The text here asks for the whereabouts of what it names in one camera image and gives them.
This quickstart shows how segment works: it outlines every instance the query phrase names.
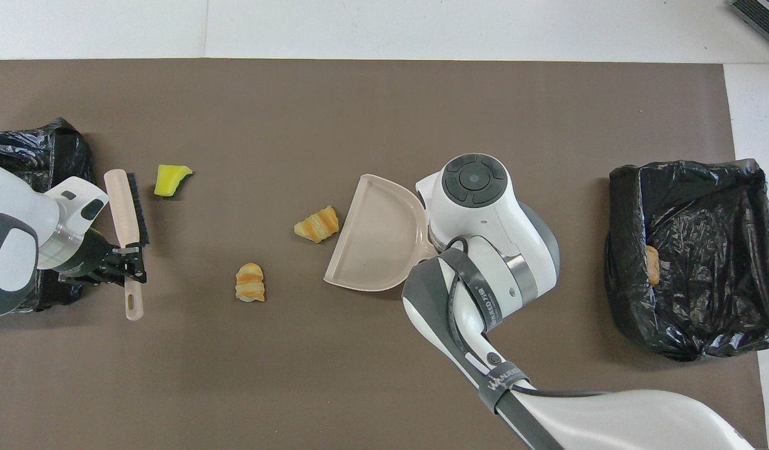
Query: black bristles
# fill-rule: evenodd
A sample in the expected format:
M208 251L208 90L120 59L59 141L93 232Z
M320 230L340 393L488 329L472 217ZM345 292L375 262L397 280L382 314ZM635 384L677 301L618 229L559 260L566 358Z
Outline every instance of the black bristles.
M137 228L139 228L139 243L148 245L148 228L145 227L145 217L143 216L143 206L139 203L139 190L137 189L137 179L134 174L126 174L129 182L129 190L132 191L132 200L135 204L135 213L137 214Z

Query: food item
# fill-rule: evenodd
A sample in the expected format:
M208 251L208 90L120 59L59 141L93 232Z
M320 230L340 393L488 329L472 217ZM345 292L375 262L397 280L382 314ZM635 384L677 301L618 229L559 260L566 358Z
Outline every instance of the food item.
M648 266L648 281L652 286L660 283L660 253L650 245L645 246L645 259Z
M173 197L182 181L192 176L193 171L187 166L167 166L160 164L156 169L154 194L161 197Z
M253 262L249 262L237 271L235 276L235 297L244 302L259 300L265 301L265 285L262 283L264 276L262 268Z
M307 217L307 219L296 223L293 231L296 231L296 234L301 237L312 240L314 243L321 242L339 231L337 214L333 207L326 207Z

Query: round gray button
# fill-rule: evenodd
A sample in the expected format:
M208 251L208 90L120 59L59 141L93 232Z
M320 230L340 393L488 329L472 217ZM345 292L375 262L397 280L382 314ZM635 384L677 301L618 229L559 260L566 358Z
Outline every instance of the round gray button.
M479 191L490 183L490 170L487 166L476 163L468 164L460 171L460 184L465 189Z

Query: trash bag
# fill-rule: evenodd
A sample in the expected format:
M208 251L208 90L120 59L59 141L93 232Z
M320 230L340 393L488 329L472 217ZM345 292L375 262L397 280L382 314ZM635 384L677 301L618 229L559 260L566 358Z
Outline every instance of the trash bag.
M35 130L0 131L0 166L45 192L77 176L93 182L93 154L73 125L59 119ZM72 304L81 286L58 281L55 271L37 271L35 287L12 313L42 311L56 304Z
M652 286L646 246L659 254ZM618 329L676 361L769 348L765 173L753 159L610 173L605 284Z

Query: green and yellow object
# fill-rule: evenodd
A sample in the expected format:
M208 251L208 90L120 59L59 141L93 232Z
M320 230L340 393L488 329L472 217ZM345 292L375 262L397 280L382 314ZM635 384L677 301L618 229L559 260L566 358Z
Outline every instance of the green and yellow object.
M187 166L168 166L160 164L156 171L154 194L161 197L173 197L181 182L193 171Z

